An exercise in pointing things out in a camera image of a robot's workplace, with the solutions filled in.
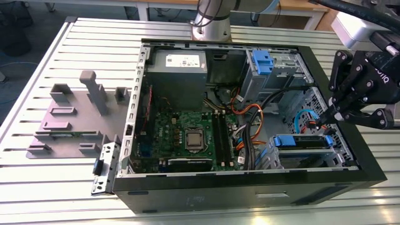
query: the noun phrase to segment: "white label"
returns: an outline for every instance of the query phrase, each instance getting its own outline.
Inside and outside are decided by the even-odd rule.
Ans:
[[[257,198],[281,198],[288,197],[287,193],[256,194]]]
[[[236,96],[236,99],[237,99],[237,101],[240,101],[240,102],[243,102],[243,100],[244,100],[244,98],[243,98],[240,95]]]
[[[200,67],[199,55],[167,55],[167,67]]]
[[[237,157],[237,163],[244,164],[244,157]]]

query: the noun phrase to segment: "blue plastic latch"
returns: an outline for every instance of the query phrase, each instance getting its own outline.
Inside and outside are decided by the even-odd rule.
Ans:
[[[296,146],[295,137],[292,135],[279,135],[280,146]]]
[[[273,58],[265,50],[253,50],[252,58],[257,66],[259,75],[269,75],[273,70]]]
[[[281,145],[280,139],[277,137],[273,138],[275,147],[279,147]]]
[[[264,155],[267,154],[267,148],[264,149],[264,151],[261,152],[261,154],[259,155],[257,159],[256,159],[256,162],[255,162],[255,165],[257,165],[264,157]]]
[[[325,136],[325,140],[327,140],[328,146],[332,147],[333,146],[333,139],[329,135]]]

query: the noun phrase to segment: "slotted aluminum surface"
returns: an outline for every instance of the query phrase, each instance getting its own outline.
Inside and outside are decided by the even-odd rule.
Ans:
[[[131,87],[141,38],[189,39],[184,23],[80,18],[65,23],[0,128],[0,223],[395,224],[400,223],[399,131],[360,127],[388,181],[313,206],[135,215],[115,196],[91,197],[93,158],[27,159],[55,83],[83,89],[83,69],[105,88]],[[344,48],[331,32],[232,27],[233,42],[307,45],[327,74]]]

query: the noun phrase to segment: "metal panel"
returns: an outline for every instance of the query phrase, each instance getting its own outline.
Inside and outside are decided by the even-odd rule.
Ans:
[[[307,45],[331,74],[331,32],[232,27],[233,42]],[[400,131],[359,127],[388,181],[313,206],[135,215],[115,196],[91,197],[95,159],[25,158],[25,148],[49,106],[55,83],[75,89],[83,69],[95,69],[105,89],[135,79],[141,38],[189,39],[184,23],[79,19],[64,24],[0,128],[0,223],[100,224],[395,224],[400,223]]]

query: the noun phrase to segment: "metal bracket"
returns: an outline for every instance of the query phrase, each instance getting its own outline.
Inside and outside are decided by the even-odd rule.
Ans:
[[[120,144],[111,142],[103,145],[101,154],[95,163],[95,180],[92,185],[92,196],[113,195],[113,179],[117,172],[120,156]]]

